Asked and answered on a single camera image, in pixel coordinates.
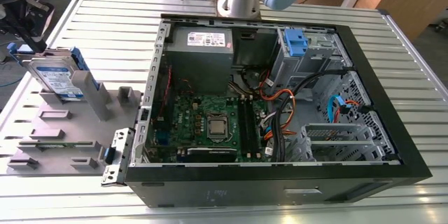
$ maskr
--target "open computer tower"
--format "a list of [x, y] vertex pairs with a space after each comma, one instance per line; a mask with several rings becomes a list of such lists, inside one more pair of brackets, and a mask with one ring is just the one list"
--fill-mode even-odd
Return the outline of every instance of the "open computer tower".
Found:
[[103, 184], [150, 207], [355, 202], [431, 177], [332, 24], [163, 16], [135, 132], [116, 137], [130, 155]]

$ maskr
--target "ram slot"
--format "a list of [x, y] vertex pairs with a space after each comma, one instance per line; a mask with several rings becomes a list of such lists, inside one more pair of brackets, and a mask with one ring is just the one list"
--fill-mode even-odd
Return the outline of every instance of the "ram slot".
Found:
[[250, 153], [250, 137], [248, 137], [248, 127], [247, 127], [247, 121], [246, 121], [246, 101], [244, 99], [239, 99], [238, 101], [238, 107], [239, 107], [239, 117], [238, 117], [238, 124], [240, 128], [240, 146], [242, 146], [242, 154], [243, 156], [247, 156]]
[[259, 154], [259, 141], [256, 132], [256, 117], [254, 111], [252, 100], [246, 100], [246, 123], [247, 123], [247, 136], [248, 136], [248, 152], [251, 157], [258, 157]]

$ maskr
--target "floor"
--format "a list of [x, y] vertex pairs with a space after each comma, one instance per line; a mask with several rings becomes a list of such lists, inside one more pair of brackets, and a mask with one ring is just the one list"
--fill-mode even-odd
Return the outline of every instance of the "floor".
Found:
[[[55, 5], [55, 15], [48, 31], [52, 30], [63, 15], [66, 7], [71, 0], [42, 0], [51, 2]], [[442, 79], [446, 86], [448, 86], [448, 31], [436, 33], [432, 27], [428, 27], [423, 32], [419, 39], [415, 41], [415, 47], [426, 58], [435, 73]], [[0, 54], [8, 54], [7, 45], [16, 38], [11, 35], [0, 36]], [[26, 73], [26, 70], [18, 63], [10, 61], [4, 64], [0, 63], [0, 110], [6, 106], [8, 99], [18, 87], [19, 83], [2, 87], [3, 85], [18, 81]]]

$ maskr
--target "hard drive label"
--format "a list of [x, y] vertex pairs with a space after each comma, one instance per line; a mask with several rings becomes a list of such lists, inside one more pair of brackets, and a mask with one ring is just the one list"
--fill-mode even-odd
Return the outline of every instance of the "hard drive label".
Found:
[[38, 67], [40, 76], [46, 83], [51, 86], [54, 92], [64, 99], [79, 101], [83, 97], [82, 90], [74, 86], [70, 77], [71, 71], [67, 68]]

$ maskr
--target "metal bracket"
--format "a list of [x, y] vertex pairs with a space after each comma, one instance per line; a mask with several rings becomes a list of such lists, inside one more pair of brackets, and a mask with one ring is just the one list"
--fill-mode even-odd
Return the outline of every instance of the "metal bracket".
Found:
[[135, 136], [132, 128], [115, 131], [111, 147], [106, 151], [106, 162], [110, 165], [104, 169], [102, 186], [127, 186], [124, 183], [126, 172], [131, 156], [131, 146]]

